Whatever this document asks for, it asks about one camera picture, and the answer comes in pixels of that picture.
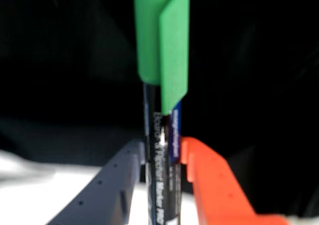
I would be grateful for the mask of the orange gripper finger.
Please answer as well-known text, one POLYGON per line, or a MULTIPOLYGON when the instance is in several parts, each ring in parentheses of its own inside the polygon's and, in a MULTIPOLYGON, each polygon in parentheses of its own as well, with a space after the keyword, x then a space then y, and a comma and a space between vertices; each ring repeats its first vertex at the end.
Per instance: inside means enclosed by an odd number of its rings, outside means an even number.
POLYGON ((201 225, 287 225, 281 215, 259 215, 227 161, 193 137, 181 141, 180 161, 192 183, 201 225))

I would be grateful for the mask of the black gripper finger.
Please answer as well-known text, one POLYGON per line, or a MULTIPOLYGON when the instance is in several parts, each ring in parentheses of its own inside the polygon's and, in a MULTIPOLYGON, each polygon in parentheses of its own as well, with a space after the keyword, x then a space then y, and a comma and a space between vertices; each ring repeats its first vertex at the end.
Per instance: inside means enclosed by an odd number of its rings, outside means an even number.
POLYGON ((128 142, 91 182, 53 218, 55 225, 126 225, 135 185, 144 165, 145 146, 128 142))

